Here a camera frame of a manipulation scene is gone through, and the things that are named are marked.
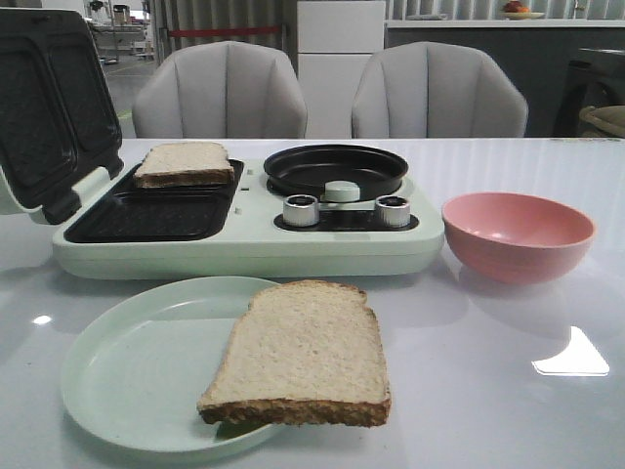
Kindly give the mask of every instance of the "chair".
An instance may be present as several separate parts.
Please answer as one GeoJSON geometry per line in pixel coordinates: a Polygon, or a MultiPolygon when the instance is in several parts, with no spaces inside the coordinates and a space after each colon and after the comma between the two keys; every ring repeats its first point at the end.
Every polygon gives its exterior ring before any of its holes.
{"type": "Polygon", "coordinates": [[[303,138],[307,110],[277,49],[224,41],[174,52],[132,109],[139,138],[303,138]]]}
{"type": "Polygon", "coordinates": [[[352,108],[355,138],[522,137],[527,102],[485,52],[416,42],[374,54],[352,108]]]}

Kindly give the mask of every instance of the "white bread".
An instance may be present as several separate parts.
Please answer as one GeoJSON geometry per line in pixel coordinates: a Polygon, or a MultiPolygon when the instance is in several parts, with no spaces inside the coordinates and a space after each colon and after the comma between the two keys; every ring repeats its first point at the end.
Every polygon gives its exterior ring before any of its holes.
{"type": "Polygon", "coordinates": [[[378,322],[354,286],[301,280],[257,293],[197,402],[207,423],[386,423],[378,322]]]}
{"type": "Polygon", "coordinates": [[[139,188],[227,184],[234,180],[234,169],[220,144],[162,144],[149,151],[134,180],[139,188]]]}

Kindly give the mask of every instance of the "frying pan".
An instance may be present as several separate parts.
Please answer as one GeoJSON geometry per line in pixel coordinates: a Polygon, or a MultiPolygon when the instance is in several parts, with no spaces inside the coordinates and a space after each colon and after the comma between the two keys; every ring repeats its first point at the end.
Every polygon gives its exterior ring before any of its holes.
{"type": "Polygon", "coordinates": [[[267,158],[264,168],[270,187],[283,195],[348,202],[396,191],[408,163],[383,149],[329,144],[280,151],[267,158]]]}

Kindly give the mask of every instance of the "plate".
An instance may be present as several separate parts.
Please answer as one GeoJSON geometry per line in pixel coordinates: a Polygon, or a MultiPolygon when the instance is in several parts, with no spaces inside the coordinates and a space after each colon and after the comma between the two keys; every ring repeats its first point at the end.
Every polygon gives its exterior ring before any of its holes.
{"type": "Polygon", "coordinates": [[[255,446],[276,425],[208,425],[195,403],[217,371],[236,318],[275,282],[202,277],[160,286],[108,310],[75,340],[62,400],[83,429],[142,454],[214,458],[255,446]]]}
{"type": "Polygon", "coordinates": [[[545,16],[544,13],[538,12],[525,12],[525,13],[502,13],[502,15],[510,20],[535,20],[545,16]]]}

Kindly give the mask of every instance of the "white cabinet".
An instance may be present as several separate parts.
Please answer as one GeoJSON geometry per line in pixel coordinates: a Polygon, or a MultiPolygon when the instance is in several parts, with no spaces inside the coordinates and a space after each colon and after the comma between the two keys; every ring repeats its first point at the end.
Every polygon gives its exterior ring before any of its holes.
{"type": "Polygon", "coordinates": [[[364,65],[384,49],[385,1],[298,2],[298,76],[309,110],[306,137],[352,134],[352,102],[364,65]]]}

